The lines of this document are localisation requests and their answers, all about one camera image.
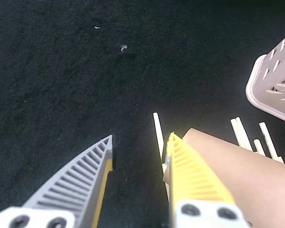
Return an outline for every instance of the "white plastic basket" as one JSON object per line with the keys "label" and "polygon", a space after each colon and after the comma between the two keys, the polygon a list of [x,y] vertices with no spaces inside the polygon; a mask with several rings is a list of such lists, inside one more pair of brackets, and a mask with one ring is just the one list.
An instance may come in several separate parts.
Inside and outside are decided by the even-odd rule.
{"label": "white plastic basket", "polygon": [[256,60],[246,96],[255,107],[285,121],[285,38]]}

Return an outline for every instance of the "cardboard tube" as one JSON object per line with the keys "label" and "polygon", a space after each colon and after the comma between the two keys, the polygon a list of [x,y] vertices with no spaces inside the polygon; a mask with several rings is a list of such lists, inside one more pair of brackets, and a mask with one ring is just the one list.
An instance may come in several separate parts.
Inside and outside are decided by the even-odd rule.
{"label": "cardboard tube", "polygon": [[183,139],[230,190],[254,228],[285,227],[285,165],[195,129]]}

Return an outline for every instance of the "screw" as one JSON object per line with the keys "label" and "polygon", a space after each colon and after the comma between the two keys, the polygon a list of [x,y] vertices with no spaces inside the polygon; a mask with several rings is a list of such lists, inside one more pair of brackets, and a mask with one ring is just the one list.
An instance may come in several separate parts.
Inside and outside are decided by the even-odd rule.
{"label": "screw", "polygon": [[12,220],[9,228],[24,228],[29,223],[29,217],[27,215],[20,215]]}

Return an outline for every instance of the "dark fabric surface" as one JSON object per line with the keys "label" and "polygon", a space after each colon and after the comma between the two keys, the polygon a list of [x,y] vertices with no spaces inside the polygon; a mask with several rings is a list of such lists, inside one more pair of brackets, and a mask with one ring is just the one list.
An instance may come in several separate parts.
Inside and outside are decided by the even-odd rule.
{"label": "dark fabric surface", "polygon": [[263,145],[265,121],[285,159],[285,122],[245,96],[254,61],[284,36],[281,8],[0,0],[0,210],[113,134],[99,227],[160,227],[168,204],[152,112],[164,135],[194,127],[232,143],[231,118]]}

